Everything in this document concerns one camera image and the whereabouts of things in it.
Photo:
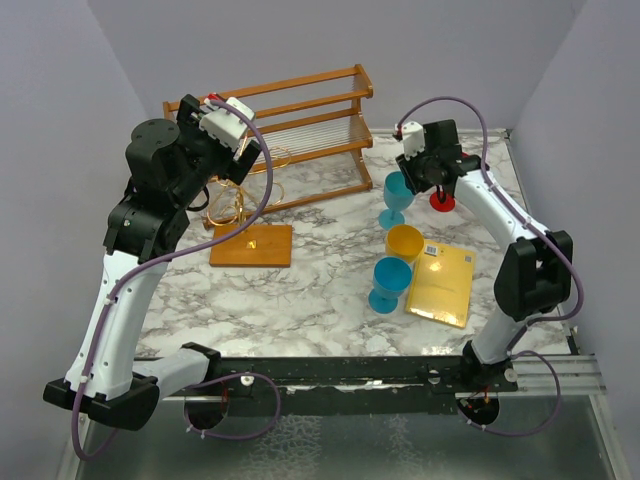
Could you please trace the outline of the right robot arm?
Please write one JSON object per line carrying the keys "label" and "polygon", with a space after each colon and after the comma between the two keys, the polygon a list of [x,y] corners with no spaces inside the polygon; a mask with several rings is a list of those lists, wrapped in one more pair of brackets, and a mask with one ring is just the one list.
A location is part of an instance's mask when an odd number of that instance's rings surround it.
{"label": "right robot arm", "polygon": [[568,299],[573,240],[528,216],[491,174],[484,156],[464,153],[454,121],[398,127],[396,163],[413,194],[433,187],[470,210],[503,252],[494,282],[496,308],[463,349],[459,378],[481,391],[507,367],[526,329]]}

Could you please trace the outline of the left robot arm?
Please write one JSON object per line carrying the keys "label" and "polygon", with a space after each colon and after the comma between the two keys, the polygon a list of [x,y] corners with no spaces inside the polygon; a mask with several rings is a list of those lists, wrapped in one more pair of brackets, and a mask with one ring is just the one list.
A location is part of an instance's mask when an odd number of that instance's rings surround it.
{"label": "left robot arm", "polygon": [[64,377],[49,382],[46,402],[119,430],[137,431],[159,401],[192,387],[220,385],[220,354],[195,343],[148,364],[136,345],[152,296],[189,225],[187,212],[213,177],[241,184],[267,149],[241,144],[255,113],[235,97],[186,95],[174,120],[150,119],[125,150],[130,179],[108,217],[101,285],[82,346]]}

